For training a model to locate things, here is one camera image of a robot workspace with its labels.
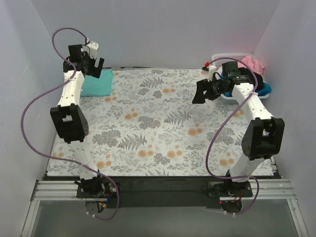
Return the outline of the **floral table cloth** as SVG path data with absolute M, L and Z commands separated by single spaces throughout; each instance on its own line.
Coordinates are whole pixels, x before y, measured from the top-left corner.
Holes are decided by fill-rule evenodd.
M 221 100 L 192 104 L 200 69 L 114 71 L 111 95 L 82 97 L 88 148 L 100 172 L 224 175 L 241 155 L 243 112 Z

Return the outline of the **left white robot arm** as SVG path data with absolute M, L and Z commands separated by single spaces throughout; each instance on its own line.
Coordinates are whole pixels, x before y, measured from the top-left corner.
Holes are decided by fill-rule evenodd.
M 74 152 L 75 161 L 81 165 L 80 181 L 76 184 L 81 191 L 99 197 L 105 188 L 101 183 L 101 177 L 90 170 L 98 169 L 87 145 L 89 125 L 79 107 L 79 101 L 85 77 L 92 76 L 98 79 L 104 59 L 100 58 L 98 66 L 95 66 L 99 44 L 93 41 L 84 45 L 70 45 L 68 49 L 68 61 L 63 63 L 64 81 L 67 84 L 63 86 L 57 106 L 50 109 L 50 115 L 58 136 L 69 145 Z

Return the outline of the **black t shirt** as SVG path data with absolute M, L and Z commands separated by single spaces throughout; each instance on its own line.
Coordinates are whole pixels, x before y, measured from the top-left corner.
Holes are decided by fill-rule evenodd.
M 257 87 L 256 87 L 255 91 L 259 91 L 259 90 L 264 88 L 263 78 L 260 74 L 258 74 L 256 72 L 253 73 L 257 79 L 257 81 L 255 81 L 253 74 L 251 73 L 251 71 L 248 68 L 241 67 L 238 69 L 238 71 L 240 72 L 240 74 L 242 76 L 246 76 L 247 82 L 252 84 L 253 86 L 255 86 L 255 84 L 257 82 Z

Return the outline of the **blue t shirt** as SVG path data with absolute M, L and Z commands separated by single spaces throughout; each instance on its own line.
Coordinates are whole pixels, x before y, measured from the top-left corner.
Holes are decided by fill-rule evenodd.
M 263 82 L 263 78 L 260 74 L 257 74 L 257 73 L 254 73 L 254 74 L 255 74 L 257 81 L 258 81 L 258 86 L 256 88 L 256 92 L 258 93 L 258 96 L 265 96 L 265 95 L 269 94 L 272 91 L 271 87 L 268 84 Z M 253 79 L 253 75 L 250 74 L 250 76 L 252 78 L 251 83 L 255 84 L 255 81 Z M 224 93 L 224 96 L 232 97 L 231 93 L 229 93 L 229 92 Z

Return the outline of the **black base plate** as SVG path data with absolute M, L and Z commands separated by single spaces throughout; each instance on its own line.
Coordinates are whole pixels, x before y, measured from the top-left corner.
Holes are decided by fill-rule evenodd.
M 238 201 L 253 196 L 250 183 L 236 184 L 210 176 L 115 176 L 75 181 L 77 197 L 107 202 L 107 208 L 220 208 L 220 198 Z

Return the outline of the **pink t shirt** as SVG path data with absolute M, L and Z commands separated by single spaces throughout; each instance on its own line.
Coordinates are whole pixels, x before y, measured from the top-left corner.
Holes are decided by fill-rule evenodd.
M 253 59 L 251 55 L 247 55 L 241 61 L 246 64 L 253 72 L 260 75 L 264 74 L 265 66 L 260 60 Z

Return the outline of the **aluminium frame rail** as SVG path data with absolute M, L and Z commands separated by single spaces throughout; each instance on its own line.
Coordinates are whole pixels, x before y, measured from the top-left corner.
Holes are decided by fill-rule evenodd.
M 307 237 L 308 232 L 305 227 L 300 209 L 298 207 L 297 198 L 294 193 L 290 180 L 288 179 L 260 179 L 259 188 L 256 187 L 254 180 L 250 181 L 252 191 L 259 192 L 257 200 L 260 199 L 285 199 L 287 200 L 290 208 L 290 213 L 294 221 L 298 236 Z M 33 226 L 39 210 L 41 201 L 94 201 L 98 198 L 89 198 L 82 196 L 82 190 L 78 189 L 78 186 L 74 181 L 36 181 L 32 197 L 31 204 L 28 210 L 28 214 L 22 229 L 22 237 L 30 237 L 32 235 Z

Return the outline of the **white plastic laundry basket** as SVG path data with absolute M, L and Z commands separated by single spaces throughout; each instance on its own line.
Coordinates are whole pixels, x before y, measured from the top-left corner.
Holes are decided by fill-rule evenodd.
M 241 61 L 244 57 L 250 56 L 252 60 L 257 60 L 257 58 L 250 53 L 220 53 L 214 54 L 211 58 L 212 66 L 218 69 L 218 72 L 221 72 L 221 67 L 223 63 L 239 60 Z M 237 101 L 232 96 L 221 95 L 219 99 L 223 104 L 237 104 Z

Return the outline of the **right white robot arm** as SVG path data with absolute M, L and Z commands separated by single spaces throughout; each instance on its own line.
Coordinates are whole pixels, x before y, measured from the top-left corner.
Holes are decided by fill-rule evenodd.
M 197 82 L 193 104 L 204 104 L 224 93 L 230 93 L 238 102 L 248 121 L 248 128 L 242 138 L 242 153 L 235 165 L 225 176 L 218 176 L 219 182 L 207 184 L 210 197 L 252 196 L 249 179 L 254 170 L 265 160 L 280 151 L 285 123 L 275 118 L 262 104 L 256 89 L 259 81 L 253 71 L 243 75 L 238 68 L 239 60 L 227 58 L 222 64 L 222 73 L 213 73 L 211 79 Z

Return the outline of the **teal t shirt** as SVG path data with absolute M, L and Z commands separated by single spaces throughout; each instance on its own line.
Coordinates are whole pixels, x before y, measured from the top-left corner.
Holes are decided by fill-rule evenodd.
M 110 96 L 113 70 L 102 70 L 100 77 L 86 76 L 81 88 L 81 97 Z

